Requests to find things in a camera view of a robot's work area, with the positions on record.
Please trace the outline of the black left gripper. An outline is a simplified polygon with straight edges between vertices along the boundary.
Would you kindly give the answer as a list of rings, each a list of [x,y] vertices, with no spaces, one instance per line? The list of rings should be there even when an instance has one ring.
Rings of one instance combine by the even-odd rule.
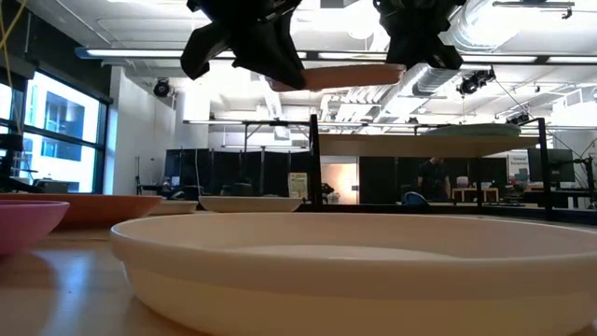
[[[210,23],[195,29],[180,56],[185,74],[195,80],[210,70],[209,61],[229,47],[240,66],[304,89],[304,66],[290,34],[292,13],[302,0],[186,0]]]

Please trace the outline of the tan brown plate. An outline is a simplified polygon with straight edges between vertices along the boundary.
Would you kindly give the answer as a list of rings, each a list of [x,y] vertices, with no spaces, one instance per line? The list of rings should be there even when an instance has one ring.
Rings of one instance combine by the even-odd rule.
[[[294,88],[269,79],[273,91],[321,91],[345,87],[380,86],[396,84],[405,75],[407,67],[394,63],[369,63],[319,67],[302,70],[305,84]]]

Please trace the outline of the teal green plate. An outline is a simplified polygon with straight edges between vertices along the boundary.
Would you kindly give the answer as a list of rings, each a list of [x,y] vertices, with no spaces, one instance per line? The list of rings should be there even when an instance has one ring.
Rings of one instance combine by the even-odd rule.
[[[429,130],[423,135],[430,136],[514,136],[521,134],[521,128],[513,124],[479,123],[449,125]]]

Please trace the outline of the light grey plate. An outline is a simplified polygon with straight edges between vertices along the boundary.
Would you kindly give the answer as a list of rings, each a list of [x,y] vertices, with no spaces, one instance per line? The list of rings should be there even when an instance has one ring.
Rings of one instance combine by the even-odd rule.
[[[148,214],[150,216],[172,216],[192,214],[197,209],[197,201],[162,200]]]

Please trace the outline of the red-orange plate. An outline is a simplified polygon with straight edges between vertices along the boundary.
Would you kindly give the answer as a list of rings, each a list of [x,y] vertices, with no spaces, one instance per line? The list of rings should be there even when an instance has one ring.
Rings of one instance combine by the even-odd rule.
[[[0,193],[0,200],[69,203],[57,230],[82,230],[109,229],[120,222],[144,217],[160,205],[162,198],[152,195]]]

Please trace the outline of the pale peach plate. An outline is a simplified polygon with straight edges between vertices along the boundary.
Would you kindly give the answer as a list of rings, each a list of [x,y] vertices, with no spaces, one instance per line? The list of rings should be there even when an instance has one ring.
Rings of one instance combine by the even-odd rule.
[[[146,217],[110,232],[135,296],[212,336],[570,336],[597,231],[472,217]]]

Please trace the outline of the magenta pink plate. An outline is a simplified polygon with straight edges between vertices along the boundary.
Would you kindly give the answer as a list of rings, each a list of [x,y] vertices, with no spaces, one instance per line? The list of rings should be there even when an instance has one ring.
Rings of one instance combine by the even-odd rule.
[[[60,224],[69,206],[54,201],[0,200],[0,257],[44,239]]]

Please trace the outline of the wooden shelf board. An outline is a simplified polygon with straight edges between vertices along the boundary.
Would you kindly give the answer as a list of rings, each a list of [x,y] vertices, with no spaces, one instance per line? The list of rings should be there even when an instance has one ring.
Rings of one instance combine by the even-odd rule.
[[[535,147],[537,137],[322,134],[322,156],[482,158]]]

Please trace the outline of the long ceiling light bar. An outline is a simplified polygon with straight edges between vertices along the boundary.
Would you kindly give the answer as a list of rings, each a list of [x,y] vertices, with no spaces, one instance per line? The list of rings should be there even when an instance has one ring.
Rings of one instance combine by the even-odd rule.
[[[175,59],[182,55],[181,49],[87,49],[76,48],[81,59]],[[302,61],[309,62],[381,62],[386,59],[383,52],[319,51],[297,52]],[[486,64],[536,64],[536,65],[597,65],[597,55],[515,55],[499,53],[462,54],[465,63]]]

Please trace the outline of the person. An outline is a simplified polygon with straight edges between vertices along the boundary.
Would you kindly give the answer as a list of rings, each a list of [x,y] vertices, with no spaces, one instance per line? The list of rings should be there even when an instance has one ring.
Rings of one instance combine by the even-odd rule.
[[[430,158],[420,165],[417,186],[428,201],[449,200],[451,182],[442,158]]]

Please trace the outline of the blue round chair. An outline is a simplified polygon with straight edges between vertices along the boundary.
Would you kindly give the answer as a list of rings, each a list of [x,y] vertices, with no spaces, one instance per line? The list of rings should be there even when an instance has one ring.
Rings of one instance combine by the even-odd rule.
[[[416,191],[408,191],[403,194],[401,204],[406,206],[427,206],[428,201],[422,194]]]

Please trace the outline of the pale poster sign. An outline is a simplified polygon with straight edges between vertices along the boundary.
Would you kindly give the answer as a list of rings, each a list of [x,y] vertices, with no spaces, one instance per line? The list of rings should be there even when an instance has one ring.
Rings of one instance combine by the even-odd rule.
[[[307,173],[289,173],[287,182],[290,198],[309,198],[309,183]]]

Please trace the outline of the black background monitor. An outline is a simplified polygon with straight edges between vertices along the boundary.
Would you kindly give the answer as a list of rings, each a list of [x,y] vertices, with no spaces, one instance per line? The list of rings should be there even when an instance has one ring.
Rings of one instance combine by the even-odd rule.
[[[543,164],[539,148],[527,149],[529,176],[532,182],[543,182]],[[548,172],[552,183],[575,182],[573,153],[569,149],[548,149]]]

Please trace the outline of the large glass window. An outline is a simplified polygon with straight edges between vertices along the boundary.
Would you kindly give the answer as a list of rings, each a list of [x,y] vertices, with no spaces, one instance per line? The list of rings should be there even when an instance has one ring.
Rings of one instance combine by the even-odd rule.
[[[24,183],[100,191],[106,117],[107,104],[44,73],[7,79],[0,70],[0,134],[22,136],[9,173]]]

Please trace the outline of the black background equipment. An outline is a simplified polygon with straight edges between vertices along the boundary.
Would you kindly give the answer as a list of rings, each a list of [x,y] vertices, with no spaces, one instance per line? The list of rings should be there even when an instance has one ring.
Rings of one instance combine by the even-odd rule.
[[[0,133],[0,149],[6,152],[4,156],[0,157],[0,193],[12,191],[43,192],[42,189],[20,182],[11,175],[15,154],[23,150],[22,140],[23,137],[16,133]]]

